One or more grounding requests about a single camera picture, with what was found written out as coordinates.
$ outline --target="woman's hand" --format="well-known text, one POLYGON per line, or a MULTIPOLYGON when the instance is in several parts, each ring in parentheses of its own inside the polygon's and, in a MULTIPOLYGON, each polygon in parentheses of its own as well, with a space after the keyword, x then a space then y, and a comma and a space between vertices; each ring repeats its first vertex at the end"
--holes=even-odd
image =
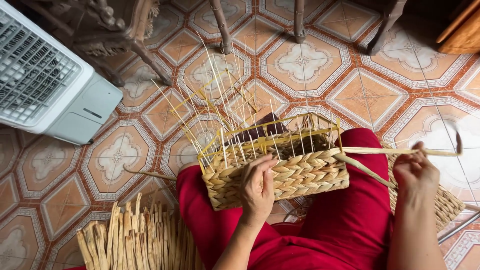
POLYGON ((398 182, 399 192, 435 198, 440 172, 426 158, 422 148, 423 142, 417 142, 412 149, 419 149, 419 152, 399 156, 393 166, 393 175, 398 182))
POLYGON ((272 211, 275 195, 271 168, 277 162, 272 159, 272 154, 268 154, 243 168, 240 187, 243 213, 240 221, 251 227, 261 228, 272 211))

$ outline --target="woven mat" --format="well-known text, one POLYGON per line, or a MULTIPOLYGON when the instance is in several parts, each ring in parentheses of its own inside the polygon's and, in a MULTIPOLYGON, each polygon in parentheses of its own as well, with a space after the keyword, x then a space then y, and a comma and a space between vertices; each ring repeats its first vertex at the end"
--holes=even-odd
MULTIPOLYGON (((391 148, 387 143, 382 142, 383 148, 391 148)), ((395 178, 393 177, 393 164, 398 157, 398 154, 387 155, 388 159, 388 176, 389 181, 398 186, 395 178)), ((395 205, 397 193, 392 188, 388 188, 390 194, 390 208, 395 214, 395 205)), ((438 186, 437 195, 435 196, 435 215, 437 217, 437 232, 441 231, 445 226, 452 221, 463 209, 465 204, 453 196, 441 185, 438 186)))

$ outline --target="woman's right hand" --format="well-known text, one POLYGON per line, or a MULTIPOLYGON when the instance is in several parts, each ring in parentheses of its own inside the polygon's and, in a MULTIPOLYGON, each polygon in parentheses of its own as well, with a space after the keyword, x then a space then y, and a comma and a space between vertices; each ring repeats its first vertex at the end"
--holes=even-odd
POLYGON ((412 149, 420 151, 399 156, 393 166, 398 191, 404 194, 423 194, 433 199, 440 182, 440 171, 422 151, 423 142, 417 142, 412 149))

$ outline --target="woven basket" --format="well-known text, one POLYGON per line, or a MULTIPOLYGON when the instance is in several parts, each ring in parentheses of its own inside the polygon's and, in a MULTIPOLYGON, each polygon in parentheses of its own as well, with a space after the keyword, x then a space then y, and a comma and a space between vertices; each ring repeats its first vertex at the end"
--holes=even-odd
POLYGON ((238 145, 232 145, 226 148, 225 155, 215 154, 202 175, 213 208, 240 207, 239 187, 244 166, 269 153, 280 157, 280 162, 272 168, 276 200, 347 188, 345 163, 333 158, 339 149, 329 145, 325 133, 299 136, 310 132, 310 128, 305 128, 291 135, 284 132, 273 137, 260 137, 240 144, 243 153, 238 145))
MULTIPOLYGON (((391 148, 387 143, 382 142, 383 148, 391 148)), ((387 155, 388 159, 388 176, 389 181, 398 186, 393 177, 393 164, 397 159, 398 154, 387 155)), ((395 214, 396 197, 398 196, 395 189, 388 188, 390 194, 390 208, 395 214)), ((465 208, 465 204, 453 196, 441 185, 438 186, 437 195, 435 196, 435 215, 437 218, 437 232, 441 231, 445 226, 452 221, 465 208)))

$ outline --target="woman's left hand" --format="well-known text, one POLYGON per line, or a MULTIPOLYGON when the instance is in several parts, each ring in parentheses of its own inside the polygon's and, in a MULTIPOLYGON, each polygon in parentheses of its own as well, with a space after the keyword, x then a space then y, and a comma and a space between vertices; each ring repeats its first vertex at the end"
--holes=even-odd
POLYGON ((275 200, 272 167, 278 160, 272 154, 252 161, 243 168, 240 199, 243 213, 241 222, 255 228, 261 228, 270 215, 275 200))

